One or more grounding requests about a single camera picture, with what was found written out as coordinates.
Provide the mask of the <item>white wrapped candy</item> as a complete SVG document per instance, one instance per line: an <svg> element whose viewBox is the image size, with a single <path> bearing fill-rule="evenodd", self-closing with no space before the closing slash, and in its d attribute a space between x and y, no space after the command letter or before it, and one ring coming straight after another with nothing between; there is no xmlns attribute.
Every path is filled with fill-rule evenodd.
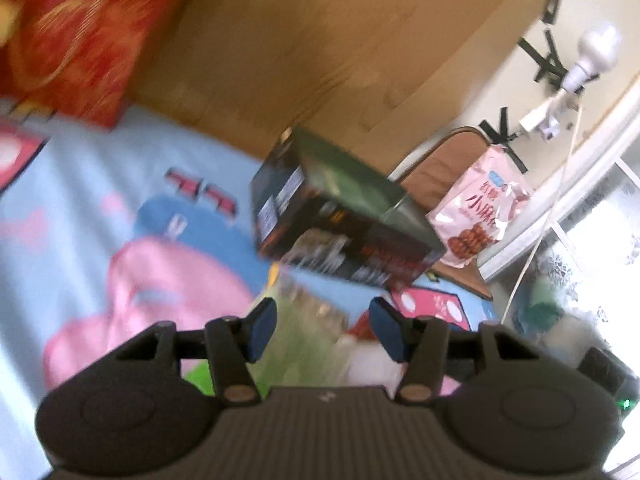
<svg viewBox="0 0 640 480"><path fill-rule="evenodd" d="M349 358L345 375L348 386L380 386L392 396L401 380L404 366L393 361L376 340L358 339Z"/></svg>

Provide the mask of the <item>red gift bag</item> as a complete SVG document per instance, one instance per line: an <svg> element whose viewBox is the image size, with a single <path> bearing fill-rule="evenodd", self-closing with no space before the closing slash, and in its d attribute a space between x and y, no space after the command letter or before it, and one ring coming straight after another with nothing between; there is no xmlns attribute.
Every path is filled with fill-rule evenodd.
<svg viewBox="0 0 640 480"><path fill-rule="evenodd" d="M113 128L183 0L2 0L1 95Z"/></svg>

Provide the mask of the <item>light green leaf packet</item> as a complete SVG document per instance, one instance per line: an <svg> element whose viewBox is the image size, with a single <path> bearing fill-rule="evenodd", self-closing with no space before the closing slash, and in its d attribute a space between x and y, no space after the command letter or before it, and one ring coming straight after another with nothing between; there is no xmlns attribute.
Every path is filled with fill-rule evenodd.
<svg viewBox="0 0 640 480"><path fill-rule="evenodd" d="M327 330L321 323L294 311L281 297L278 278L265 290L276 300L278 322L250 374L262 396L273 387L336 387L344 384L355 338L347 330Z"/></svg>

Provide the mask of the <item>clear crispy cracker packet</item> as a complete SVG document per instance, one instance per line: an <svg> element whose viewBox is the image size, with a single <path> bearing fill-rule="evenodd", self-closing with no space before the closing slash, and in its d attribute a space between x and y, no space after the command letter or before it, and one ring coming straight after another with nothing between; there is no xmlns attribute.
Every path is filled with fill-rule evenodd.
<svg viewBox="0 0 640 480"><path fill-rule="evenodd" d="M279 292L291 308L305 318L321 323L327 330L348 329L348 315L328 300L321 298L296 281L280 281Z"/></svg>

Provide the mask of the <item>wooden headboard panel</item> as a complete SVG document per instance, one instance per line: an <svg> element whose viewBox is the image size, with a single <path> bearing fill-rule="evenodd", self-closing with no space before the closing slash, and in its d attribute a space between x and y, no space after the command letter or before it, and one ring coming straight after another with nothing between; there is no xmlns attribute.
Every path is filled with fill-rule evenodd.
<svg viewBox="0 0 640 480"><path fill-rule="evenodd" d="M264 157L302 124L393 170L470 106L544 0L188 0L134 86Z"/></svg>

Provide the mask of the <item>Peppa Pig bed sheet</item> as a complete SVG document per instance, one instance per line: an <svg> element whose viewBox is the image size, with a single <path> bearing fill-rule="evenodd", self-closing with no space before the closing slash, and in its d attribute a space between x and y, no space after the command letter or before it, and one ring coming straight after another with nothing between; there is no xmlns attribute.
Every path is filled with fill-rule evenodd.
<svg viewBox="0 0 640 480"><path fill-rule="evenodd" d="M1 474L50 469L46 393L148 326L243 315L288 276L355 323L371 287L279 269L255 252L255 159L132 110L110 133L1 121Z"/></svg>

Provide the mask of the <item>pink fried twist snack bag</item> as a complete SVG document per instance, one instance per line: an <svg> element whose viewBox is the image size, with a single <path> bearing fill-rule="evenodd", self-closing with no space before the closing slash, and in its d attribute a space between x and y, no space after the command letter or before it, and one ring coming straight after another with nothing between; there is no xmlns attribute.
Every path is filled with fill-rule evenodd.
<svg viewBox="0 0 640 480"><path fill-rule="evenodd" d="M446 247L440 262L463 268L497 244L532 189L506 150L493 145L454 182L427 219Z"/></svg>

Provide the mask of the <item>black sheep wool box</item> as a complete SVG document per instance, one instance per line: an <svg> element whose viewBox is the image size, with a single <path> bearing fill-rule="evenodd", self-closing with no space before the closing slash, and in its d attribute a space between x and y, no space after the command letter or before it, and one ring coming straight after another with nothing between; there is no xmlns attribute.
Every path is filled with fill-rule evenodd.
<svg viewBox="0 0 640 480"><path fill-rule="evenodd" d="M258 254L288 266L390 287L446 252L401 185L305 127L280 136L250 194Z"/></svg>

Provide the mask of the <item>bright green snack packet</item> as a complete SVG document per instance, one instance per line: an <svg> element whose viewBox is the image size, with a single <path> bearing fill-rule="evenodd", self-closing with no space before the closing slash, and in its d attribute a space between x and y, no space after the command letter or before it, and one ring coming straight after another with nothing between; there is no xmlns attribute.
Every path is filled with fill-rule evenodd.
<svg viewBox="0 0 640 480"><path fill-rule="evenodd" d="M194 385L206 396L213 396L215 389L209 374L208 363L204 360L187 360L182 370L182 378Z"/></svg>

